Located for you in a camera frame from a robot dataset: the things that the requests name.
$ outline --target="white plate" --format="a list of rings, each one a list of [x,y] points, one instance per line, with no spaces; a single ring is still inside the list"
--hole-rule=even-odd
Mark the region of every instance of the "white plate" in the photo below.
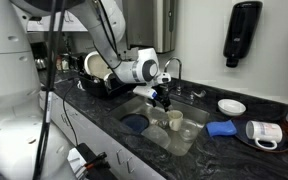
[[[84,69],[87,74],[104,79],[105,75],[112,73],[97,51],[89,53],[84,60]]]
[[[218,102],[218,108],[222,113],[228,116],[240,116],[246,110],[246,107],[242,103],[232,99],[220,100]]]

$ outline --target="white cup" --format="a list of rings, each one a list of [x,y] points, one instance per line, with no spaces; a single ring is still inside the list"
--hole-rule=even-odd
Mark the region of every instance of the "white cup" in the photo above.
[[[178,131],[183,122],[183,113],[178,110],[171,110],[167,113],[170,120],[169,125],[173,131]]]
[[[277,148],[277,143],[281,142],[283,133],[279,125],[273,123],[264,123],[257,121],[249,121],[246,124],[246,135],[249,139],[254,139],[255,144],[267,150]],[[272,147],[263,146],[259,141],[271,142]]]

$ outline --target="blue object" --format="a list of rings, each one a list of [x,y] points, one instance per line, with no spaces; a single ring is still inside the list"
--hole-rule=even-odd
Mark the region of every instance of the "blue object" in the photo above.
[[[123,124],[139,134],[149,125],[149,120],[147,117],[141,114],[128,114],[124,116],[121,121]]]
[[[210,122],[206,124],[207,131],[213,136],[231,136],[237,133],[237,130],[231,120],[226,122]]]
[[[155,99],[156,96],[157,96],[157,93],[154,92],[153,95],[152,95],[153,99]]]

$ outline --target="black tray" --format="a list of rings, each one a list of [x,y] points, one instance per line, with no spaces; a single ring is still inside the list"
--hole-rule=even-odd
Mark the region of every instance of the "black tray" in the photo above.
[[[112,89],[108,89],[103,79],[97,78],[97,81],[94,81],[94,77],[83,72],[79,73],[79,77],[86,92],[99,98],[113,98],[135,88],[133,84],[120,84],[117,79],[112,79]]]
[[[235,134],[237,139],[241,140],[243,143],[245,143],[245,144],[247,144],[253,148],[256,148],[256,149],[259,149],[262,151],[266,151],[266,152],[282,153],[282,152],[288,151],[288,137],[285,134],[283,134],[283,138],[282,138],[281,142],[277,143],[277,148],[274,150],[267,150],[267,149],[262,149],[262,148],[258,147],[255,144],[255,141],[253,139],[249,139],[246,135],[246,124],[248,121],[251,121],[251,120],[254,120],[254,119],[232,120],[232,122],[233,122],[233,124],[237,130],[237,133]],[[262,141],[261,141],[261,144],[263,144],[264,146],[271,146],[272,145],[272,143],[262,142]]]

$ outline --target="black soap dispenser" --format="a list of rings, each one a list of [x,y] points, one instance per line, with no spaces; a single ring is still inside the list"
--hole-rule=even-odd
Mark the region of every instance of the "black soap dispenser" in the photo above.
[[[238,61],[246,57],[260,19],[262,7],[263,3],[259,1],[241,2],[233,7],[224,46],[227,67],[235,68]]]

